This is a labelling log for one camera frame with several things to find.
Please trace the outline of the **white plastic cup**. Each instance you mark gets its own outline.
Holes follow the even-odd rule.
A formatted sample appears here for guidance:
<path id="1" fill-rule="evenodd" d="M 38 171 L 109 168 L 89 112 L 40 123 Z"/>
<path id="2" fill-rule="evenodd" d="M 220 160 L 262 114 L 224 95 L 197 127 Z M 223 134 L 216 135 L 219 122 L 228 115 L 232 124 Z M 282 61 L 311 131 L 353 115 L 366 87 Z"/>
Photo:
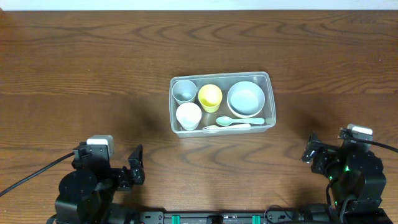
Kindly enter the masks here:
<path id="1" fill-rule="evenodd" d="M 192 131 L 198 127 L 201 116 L 201 109 L 195 103 L 183 103 L 176 110 L 177 121 L 187 131 Z"/>

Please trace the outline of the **mint green plastic spoon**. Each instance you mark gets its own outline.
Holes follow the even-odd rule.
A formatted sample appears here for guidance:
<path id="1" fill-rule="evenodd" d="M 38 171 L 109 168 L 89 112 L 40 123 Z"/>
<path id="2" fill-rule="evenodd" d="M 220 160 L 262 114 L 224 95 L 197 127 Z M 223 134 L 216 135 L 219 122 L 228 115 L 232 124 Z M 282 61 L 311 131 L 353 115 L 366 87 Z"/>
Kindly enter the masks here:
<path id="1" fill-rule="evenodd" d="M 229 126 L 234 123 L 244 124 L 264 124 L 266 121 L 264 118 L 230 118 L 228 116 L 221 116 L 216 119 L 216 123 L 221 126 Z"/>

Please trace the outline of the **white plastic bowl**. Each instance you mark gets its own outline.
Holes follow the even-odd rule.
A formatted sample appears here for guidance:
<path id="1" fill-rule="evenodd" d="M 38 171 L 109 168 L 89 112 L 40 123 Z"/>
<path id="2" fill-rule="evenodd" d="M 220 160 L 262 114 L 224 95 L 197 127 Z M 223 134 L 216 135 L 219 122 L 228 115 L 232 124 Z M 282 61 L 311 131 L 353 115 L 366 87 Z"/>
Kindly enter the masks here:
<path id="1" fill-rule="evenodd" d="M 238 118 L 252 118 L 252 117 L 255 117 L 256 115 L 258 115 L 262 111 L 262 108 L 261 108 L 260 110 L 253 112 L 253 113 L 240 114 L 237 111 L 235 111 L 234 108 L 229 103 L 227 103 L 227 105 L 228 105 L 230 112 L 232 112 L 232 114 L 234 114 Z"/>

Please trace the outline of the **grey plastic cup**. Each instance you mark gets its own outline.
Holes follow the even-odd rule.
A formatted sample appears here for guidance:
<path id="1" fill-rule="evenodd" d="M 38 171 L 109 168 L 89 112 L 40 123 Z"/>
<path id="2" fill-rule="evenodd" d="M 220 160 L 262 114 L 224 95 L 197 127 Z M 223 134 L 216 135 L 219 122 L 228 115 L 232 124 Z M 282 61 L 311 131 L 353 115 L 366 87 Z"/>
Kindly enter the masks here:
<path id="1" fill-rule="evenodd" d="M 176 102 L 193 103 L 197 93 L 197 86 L 190 80 L 180 80 L 172 87 L 172 96 Z"/>

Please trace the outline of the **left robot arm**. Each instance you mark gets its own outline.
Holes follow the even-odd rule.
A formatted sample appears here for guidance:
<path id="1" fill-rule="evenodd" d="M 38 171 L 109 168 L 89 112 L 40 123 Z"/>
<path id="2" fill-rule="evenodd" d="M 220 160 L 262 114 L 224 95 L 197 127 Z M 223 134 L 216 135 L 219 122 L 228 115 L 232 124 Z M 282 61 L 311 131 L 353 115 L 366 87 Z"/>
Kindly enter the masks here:
<path id="1" fill-rule="evenodd" d="M 143 146 L 128 157 L 130 167 L 112 168 L 108 146 L 81 142 L 74 148 L 74 171 L 58 186 L 56 214 L 48 223 L 139 223 L 139 213 L 113 203 L 115 192 L 145 180 Z"/>

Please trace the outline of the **light blue plastic bowl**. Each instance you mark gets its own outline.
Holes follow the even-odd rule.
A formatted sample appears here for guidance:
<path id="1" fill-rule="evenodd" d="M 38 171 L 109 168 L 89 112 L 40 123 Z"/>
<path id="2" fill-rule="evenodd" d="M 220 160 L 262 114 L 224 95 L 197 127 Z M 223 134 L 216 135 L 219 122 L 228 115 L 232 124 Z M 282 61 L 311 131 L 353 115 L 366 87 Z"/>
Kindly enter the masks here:
<path id="1" fill-rule="evenodd" d="M 263 109 L 265 102 L 263 90 L 249 81 L 235 83 L 227 94 L 227 103 L 240 114 L 249 114 Z"/>

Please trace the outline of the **yellow plastic cup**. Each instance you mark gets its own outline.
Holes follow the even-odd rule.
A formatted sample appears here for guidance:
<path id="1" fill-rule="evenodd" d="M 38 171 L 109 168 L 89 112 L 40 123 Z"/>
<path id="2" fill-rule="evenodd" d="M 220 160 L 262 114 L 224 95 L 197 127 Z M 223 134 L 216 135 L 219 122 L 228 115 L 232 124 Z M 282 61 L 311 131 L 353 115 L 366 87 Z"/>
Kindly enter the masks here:
<path id="1" fill-rule="evenodd" d="M 207 113 L 216 112 L 220 107 L 222 99 L 223 93 L 221 89 L 213 84 L 204 85 L 198 92 L 198 100 Z"/>

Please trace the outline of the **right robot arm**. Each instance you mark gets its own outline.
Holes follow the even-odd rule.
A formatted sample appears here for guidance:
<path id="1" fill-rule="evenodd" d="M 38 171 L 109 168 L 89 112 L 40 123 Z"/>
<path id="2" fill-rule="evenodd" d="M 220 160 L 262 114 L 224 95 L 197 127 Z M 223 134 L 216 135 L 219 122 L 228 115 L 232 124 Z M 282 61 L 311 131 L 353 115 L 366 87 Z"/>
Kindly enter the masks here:
<path id="1" fill-rule="evenodd" d="M 386 186 L 382 160 L 369 150 L 371 145 L 390 146 L 373 141 L 372 134 L 342 129 L 340 147 L 322 143 L 315 133 L 308 139 L 302 162 L 311 163 L 313 173 L 325 176 L 325 214 L 312 219 L 328 218 L 334 223 L 391 223 L 380 207 Z"/>

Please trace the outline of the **pale pink plastic fork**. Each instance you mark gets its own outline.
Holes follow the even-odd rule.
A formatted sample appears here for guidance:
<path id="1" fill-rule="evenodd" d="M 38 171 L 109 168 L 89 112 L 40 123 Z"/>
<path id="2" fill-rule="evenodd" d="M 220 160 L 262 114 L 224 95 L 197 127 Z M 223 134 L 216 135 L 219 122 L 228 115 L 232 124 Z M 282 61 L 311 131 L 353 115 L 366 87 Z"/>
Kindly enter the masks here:
<path id="1" fill-rule="evenodd" d="M 204 131 L 217 131 L 217 130 L 227 130 L 227 129 L 245 129 L 245 128 L 250 128 L 250 124 L 235 124 L 231 126 L 217 126 L 217 125 L 210 125 L 202 128 Z"/>

